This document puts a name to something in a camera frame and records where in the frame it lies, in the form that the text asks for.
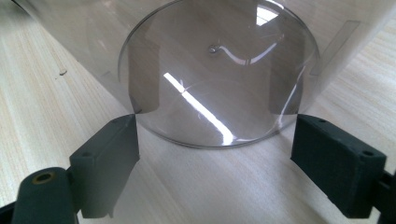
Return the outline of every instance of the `curved plastic sheet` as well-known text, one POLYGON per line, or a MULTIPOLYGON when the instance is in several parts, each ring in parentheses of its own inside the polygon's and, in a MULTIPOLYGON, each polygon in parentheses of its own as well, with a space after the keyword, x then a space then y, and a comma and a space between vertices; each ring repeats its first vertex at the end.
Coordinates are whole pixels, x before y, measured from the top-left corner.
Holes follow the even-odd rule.
POLYGON ((393 0, 17 0, 139 122, 226 147, 306 110, 395 14, 393 0))

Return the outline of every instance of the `wood grain surface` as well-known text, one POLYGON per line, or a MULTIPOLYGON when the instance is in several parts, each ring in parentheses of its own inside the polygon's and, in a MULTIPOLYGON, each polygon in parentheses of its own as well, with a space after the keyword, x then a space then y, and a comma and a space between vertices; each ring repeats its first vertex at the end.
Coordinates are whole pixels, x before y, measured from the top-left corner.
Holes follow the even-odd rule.
MULTIPOLYGON (((396 18, 307 114, 389 156, 396 169, 396 18)), ((127 111, 37 22, 0 1, 0 206, 127 111)), ((191 149, 138 127, 141 160, 113 219, 80 223, 375 223, 347 219, 290 160, 294 124, 246 147, 191 149)))

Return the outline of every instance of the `wooden table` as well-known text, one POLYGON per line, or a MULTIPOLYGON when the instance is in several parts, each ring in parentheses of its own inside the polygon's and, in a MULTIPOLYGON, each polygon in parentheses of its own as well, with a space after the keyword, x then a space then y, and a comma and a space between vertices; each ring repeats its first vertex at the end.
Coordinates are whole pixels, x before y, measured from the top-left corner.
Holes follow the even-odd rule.
MULTIPOLYGON (((396 169, 396 18, 307 114, 389 156, 396 169)), ((68 157, 126 110, 37 22, 0 1, 0 206, 39 169, 68 157), (60 71, 67 73, 60 76, 60 71)), ((294 124, 223 150, 177 146, 138 127, 141 160, 113 219, 80 223, 375 223, 350 220, 290 160, 294 124)))

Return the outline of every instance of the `black holder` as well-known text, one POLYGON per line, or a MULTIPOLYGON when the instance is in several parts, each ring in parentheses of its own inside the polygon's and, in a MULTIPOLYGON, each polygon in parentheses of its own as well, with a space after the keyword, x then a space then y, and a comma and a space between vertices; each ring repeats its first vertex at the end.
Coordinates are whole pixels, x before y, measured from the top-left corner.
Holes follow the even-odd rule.
POLYGON ((299 115, 291 159, 349 218, 396 223, 396 178, 384 171, 387 157, 324 119, 299 115))
POLYGON ((70 157, 67 170, 52 167, 26 177, 18 199, 0 209, 1 224, 76 224, 112 216, 113 208, 139 160, 136 119, 113 119, 70 157))

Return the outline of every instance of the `screw hole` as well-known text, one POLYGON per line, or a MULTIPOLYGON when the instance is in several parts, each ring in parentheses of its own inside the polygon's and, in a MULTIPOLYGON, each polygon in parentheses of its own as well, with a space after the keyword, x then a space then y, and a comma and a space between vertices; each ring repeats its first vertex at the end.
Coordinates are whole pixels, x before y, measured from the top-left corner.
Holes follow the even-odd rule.
POLYGON ((365 156, 374 156, 374 153, 371 151, 363 151, 363 155, 365 156))
POLYGON ((39 174, 35 176, 35 178, 33 178, 33 184, 35 185, 45 184, 47 182, 50 182, 53 179, 53 177, 55 177, 55 173, 53 172, 39 174))

